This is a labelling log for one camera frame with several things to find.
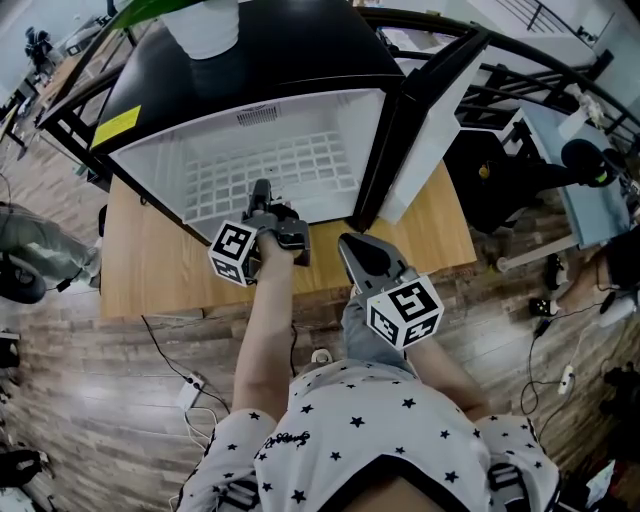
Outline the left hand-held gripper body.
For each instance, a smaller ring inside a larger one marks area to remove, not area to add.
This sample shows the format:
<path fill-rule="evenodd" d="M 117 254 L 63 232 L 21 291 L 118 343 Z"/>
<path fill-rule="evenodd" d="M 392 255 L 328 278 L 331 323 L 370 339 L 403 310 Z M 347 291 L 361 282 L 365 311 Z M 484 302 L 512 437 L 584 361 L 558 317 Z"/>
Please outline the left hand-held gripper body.
<path fill-rule="evenodd" d="M 242 287 L 255 284 L 262 265 L 257 237 L 264 233 L 273 235 L 281 249 L 295 255 L 295 265 L 310 265 L 308 224 L 283 204 L 260 205 L 246 212 L 240 222 L 222 223 L 208 249 L 216 276 Z"/>

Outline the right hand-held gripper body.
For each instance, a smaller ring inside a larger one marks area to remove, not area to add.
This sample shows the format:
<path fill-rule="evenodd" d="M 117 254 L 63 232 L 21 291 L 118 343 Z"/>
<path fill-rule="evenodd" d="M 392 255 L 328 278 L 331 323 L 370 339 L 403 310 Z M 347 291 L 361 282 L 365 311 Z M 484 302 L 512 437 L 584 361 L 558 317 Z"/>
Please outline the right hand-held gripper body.
<path fill-rule="evenodd" d="M 338 251 L 366 325 L 395 349 L 405 349 L 437 332 L 444 305 L 433 284 L 393 244 L 344 233 Z"/>

